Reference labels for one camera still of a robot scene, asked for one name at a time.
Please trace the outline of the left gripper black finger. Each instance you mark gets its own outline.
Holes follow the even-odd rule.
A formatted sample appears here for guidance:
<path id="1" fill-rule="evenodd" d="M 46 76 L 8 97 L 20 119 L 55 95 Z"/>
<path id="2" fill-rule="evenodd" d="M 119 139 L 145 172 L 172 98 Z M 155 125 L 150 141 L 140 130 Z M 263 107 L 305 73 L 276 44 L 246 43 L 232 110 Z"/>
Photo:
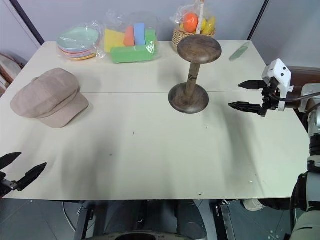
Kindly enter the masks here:
<path id="1" fill-rule="evenodd" d="M 15 161 L 22 153 L 21 152 L 12 152 L 0 157 L 0 170 L 6 168 L 13 161 Z"/>
<path id="2" fill-rule="evenodd" d="M 27 186 L 29 186 L 32 182 L 34 182 L 40 176 L 40 174 L 44 171 L 46 166 L 47 166 L 47 163 L 44 162 L 42 164 L 39 164 L 33 167 L 31 170 L 29 170 L 25 174 L 25 176 L 16 183 L 17 190 L 23 191 Z"/>

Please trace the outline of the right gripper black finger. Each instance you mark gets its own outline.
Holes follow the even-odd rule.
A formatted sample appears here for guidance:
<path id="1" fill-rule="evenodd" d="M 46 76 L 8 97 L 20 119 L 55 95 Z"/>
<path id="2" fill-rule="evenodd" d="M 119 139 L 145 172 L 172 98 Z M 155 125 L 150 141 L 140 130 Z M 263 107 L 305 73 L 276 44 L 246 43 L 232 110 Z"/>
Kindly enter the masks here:
<path id="1" fill-rule="evenodd" d="M 252 104 L 244 101 L 236 101 L 229 103 L 228 106 L 241 112 L 254 113 L 258 114 L 261 117 L 266 116 L 266 112 L 264 111 L 263 107 L 259 104 Z"/>
<path id="2" fill-rule="evenodd" d="M 247 80 L 240 83 L 238 87 L 247 90 L 259 90 L 265 87 L 265 82 L 263 80 Z"/>

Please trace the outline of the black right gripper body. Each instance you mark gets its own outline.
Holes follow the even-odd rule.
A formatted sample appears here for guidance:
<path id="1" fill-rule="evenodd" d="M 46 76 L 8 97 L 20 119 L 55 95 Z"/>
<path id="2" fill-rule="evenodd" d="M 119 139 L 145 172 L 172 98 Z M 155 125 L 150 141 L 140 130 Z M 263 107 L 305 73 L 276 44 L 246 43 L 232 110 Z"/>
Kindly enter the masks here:
<path id="1" fill-rule="evenodd" d="M 279 82 L 275 77 L 272 77 L 269 83 L 266 83 L 262 89 L 262 107 L 259 110 L 259 115 L 265 117 L 268 110 L 276 110 L 279 101 L 274 98 L 277 93 Z"/>

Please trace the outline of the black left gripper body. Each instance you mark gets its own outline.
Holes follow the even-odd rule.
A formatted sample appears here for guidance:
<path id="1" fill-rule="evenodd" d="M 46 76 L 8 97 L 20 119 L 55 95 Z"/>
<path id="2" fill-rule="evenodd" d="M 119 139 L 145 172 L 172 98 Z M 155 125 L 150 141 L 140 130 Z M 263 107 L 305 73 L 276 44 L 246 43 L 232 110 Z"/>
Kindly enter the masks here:
<path id="1" fill-rule="evenodd" d="M 6 179 L 6 174 L 0 172 L 0 197 L 3 198 L 11 191 L 15 191 L 19 187 L 18 181 L 9 181 Z"/>

